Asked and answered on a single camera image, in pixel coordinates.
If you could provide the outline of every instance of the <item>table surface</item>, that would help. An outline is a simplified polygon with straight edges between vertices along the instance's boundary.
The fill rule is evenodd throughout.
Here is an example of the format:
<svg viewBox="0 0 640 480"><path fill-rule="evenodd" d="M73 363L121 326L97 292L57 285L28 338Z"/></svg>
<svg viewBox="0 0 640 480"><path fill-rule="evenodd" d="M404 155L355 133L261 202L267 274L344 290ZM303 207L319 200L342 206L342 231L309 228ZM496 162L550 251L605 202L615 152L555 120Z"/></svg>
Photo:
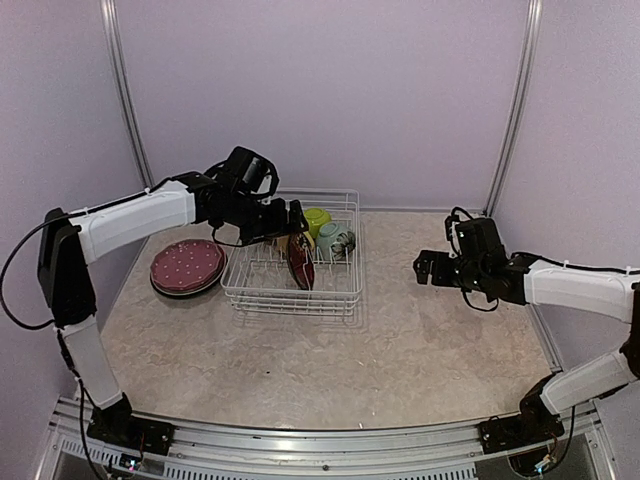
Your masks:
<svg viewBox="0 0 640 480"><path fill-rule="evenodd" d="M364 291L349 322L243 315L220 286L193 299L161 297L149 283L155 254L181 239L210 238L210 228L151 237L102 332L134 408L220 424L332 430L516 411L549 374L525 309L501 304L475 312L455 289L416 283L411 265L419 251L448 249L444 215L367 212L361 220ZM227 241L234 234L219 233Z"/></svg>

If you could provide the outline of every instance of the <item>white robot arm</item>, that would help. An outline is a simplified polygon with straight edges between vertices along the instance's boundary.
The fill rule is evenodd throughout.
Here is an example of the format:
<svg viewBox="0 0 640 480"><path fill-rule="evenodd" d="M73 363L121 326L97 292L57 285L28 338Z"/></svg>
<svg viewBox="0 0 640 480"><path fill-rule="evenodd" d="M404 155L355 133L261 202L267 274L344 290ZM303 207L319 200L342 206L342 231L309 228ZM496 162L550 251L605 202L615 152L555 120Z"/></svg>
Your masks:
<svg viewBox="0 0 640 480"><path fill-rule="evenodd" d="M458 212L468 219L461 221ZM522 252L508 258L494 221L472 218L460 207L447 217L445 230L452 252L423 250L413 265L418 283L430 278L432 285L459 288L476 309L467 297L472 291L484 293L489 302L561 305L631 324L619 350L542 379L521 400L516 417L481 423L486 453L559 437L564 433L560 412L640 378L640 271L571 265Z"/></svg>
<svg viewBox="0 0 640 480"><path fill-rule="evenodd" d="M191 223L207 221L214 237L223 224L235 225L241 246L305 231L300 202L272 198L277 184L270 161L236 147L205 174L179 175L99 207L47 214L38 278L63 357L94 405L90 437L135 450L144 440L145 451L166 455L173 427L131 415L102 346L87 265L123 245Z"/></svg>

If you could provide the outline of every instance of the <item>pink plate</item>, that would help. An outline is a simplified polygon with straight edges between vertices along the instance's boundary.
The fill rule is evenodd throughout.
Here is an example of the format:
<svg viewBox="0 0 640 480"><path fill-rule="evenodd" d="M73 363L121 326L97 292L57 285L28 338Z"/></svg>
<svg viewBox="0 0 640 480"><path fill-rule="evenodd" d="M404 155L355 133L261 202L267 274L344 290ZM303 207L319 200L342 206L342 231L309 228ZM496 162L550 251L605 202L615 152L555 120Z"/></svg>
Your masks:
<svg viewBox="0 0 640 480"><path fill-rule="evenodd" d="M182 240L155 256L151 282L163 293L195 293L218 280L225 261L222 247L210 240Z"/></svg>

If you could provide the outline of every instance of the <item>lavender wall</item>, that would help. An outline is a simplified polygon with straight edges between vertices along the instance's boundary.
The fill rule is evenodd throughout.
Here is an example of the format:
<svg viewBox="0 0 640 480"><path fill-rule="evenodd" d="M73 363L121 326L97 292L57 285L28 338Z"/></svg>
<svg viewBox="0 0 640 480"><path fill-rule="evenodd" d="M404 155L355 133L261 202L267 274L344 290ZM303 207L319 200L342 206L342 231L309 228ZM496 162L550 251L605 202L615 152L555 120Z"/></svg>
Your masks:
<svg viewBox="0 0 640 480"><path fill-rule="evenodd" d="M547 2L523 124L497 220L512 250L640 266L640 10L636 1ZM628 328L545 308L569 368ZM599 402L623 479L640 472L640 385Z"/></svg>
<svg viewBox="0 0 640 480"><path fill-rule="evenodd" d="M236 144L365 204L483 207L528 2L118 2L156 178Z"/></svg>
<svg viewBox="0 0 640 480"><path fill-rule="evenodd" d="M0 15L0 263L47 210L95 205L140 188L121 119L99 2L11 0ZM7 278L11 307L50 318L36 282L37 241ZM108 311L136 253L92 267ZM0 315L0 472L33 478L37 447L71 376L50 329L24 332Z"/></svg>

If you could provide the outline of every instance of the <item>white wire dish rack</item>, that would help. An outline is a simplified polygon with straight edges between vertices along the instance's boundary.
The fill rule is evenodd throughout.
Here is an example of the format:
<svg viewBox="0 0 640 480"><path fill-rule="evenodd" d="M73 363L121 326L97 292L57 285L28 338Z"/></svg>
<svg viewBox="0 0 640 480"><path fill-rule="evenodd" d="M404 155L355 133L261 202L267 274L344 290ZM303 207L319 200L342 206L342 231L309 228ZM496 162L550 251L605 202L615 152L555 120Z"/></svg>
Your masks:
<svg viewBox="0 0 640 480"><path fill-rule="evenodd" d="M356 248L341 259L313 254L315 280L312 290L300 290L289 272L286 253L274 244L235 248L222 276L231 304L244 312L296 315L353 315L362 293L363 238L360 199L355 190L278 190L285 200L300 200L304 210L323 208L332 221L356 235Z"/></svg>

